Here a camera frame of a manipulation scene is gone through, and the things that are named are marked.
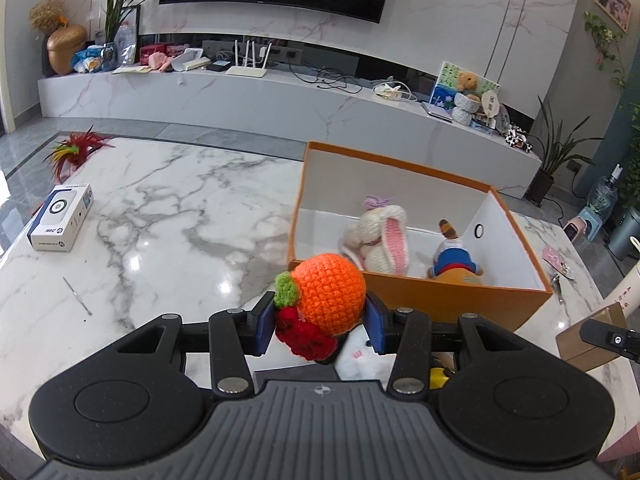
red crochet flower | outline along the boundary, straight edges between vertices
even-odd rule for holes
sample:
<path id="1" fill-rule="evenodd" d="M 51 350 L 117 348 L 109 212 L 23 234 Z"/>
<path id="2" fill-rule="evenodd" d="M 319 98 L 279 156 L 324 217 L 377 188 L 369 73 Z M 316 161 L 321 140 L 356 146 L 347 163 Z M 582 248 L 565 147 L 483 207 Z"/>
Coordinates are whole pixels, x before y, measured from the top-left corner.
<path id="1" fill-rule="evenodd" d="M 295 307 L 283 308 L 276 314 L 276 336 L 295 355 L 308 361 L 321 361 L 334 353 L 337 341 L 326 336 L 312 323 L 300 321 Z"/>

white cup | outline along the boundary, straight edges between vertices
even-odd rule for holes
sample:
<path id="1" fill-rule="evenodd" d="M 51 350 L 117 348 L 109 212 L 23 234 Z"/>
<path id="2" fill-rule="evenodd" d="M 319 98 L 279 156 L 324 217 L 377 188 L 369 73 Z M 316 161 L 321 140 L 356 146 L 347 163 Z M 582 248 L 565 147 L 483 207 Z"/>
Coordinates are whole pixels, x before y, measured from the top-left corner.
<path id="1" fill-rule="evenodd" d="M 631 243 L 640 251 L 640 242 L 631 236 Z M 636 263 L 618 286 L 602 301 L 601 308 L 618 302 L 622 306 L 622 312 L 628 317 L 640 306 L 640 262 Z"/>

trash can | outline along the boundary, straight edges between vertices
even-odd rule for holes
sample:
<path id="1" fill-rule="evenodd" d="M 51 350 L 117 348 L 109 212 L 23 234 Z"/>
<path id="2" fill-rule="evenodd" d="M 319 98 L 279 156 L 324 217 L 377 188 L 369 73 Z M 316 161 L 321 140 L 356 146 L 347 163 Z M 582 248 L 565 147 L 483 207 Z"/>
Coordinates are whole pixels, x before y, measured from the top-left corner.
<path id="1" fill-rule="evenodd" d="M 633 207 L 629 208 L 622 225 L 616 227 L 611 233 L 607 247 L 617 259 L 623 260 L 636 251 L 629 241 L 631 236 L 640 238 L 640 213 Z"/>

orange crochet ball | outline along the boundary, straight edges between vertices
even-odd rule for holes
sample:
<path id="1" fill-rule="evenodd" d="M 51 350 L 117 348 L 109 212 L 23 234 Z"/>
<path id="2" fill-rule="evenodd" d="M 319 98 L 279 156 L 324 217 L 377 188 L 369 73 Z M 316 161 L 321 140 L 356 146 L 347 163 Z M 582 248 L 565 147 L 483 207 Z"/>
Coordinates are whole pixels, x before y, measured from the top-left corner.
<path id="1" fill-rule="evenodd" d="M 344 334 L 360 322 L 367 285 L 346 258 L 319 254 L 299 264 L 291 277 L 300 290 L 298 310 L 324 335 Z"/>

purple yarn bow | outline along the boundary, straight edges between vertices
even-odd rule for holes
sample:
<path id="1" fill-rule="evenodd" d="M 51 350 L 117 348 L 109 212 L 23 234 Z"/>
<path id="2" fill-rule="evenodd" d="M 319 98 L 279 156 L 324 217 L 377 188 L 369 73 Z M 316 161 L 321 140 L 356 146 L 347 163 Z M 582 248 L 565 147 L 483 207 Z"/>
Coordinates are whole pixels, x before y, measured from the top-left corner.
<path id="1" fill-rule="evenodd" d="M 371 211 L 372 209 L 376 209 L 378 207 L 388 206 L 391 200 L 392 199 L 390 198 L 380 198 L 373 195 L 367 195 L 367 197 L 364 199 L 364 202 L 362 202 L 362 205 L 364 206 L 364 209 L 366 209 L 367 211 Z"/>

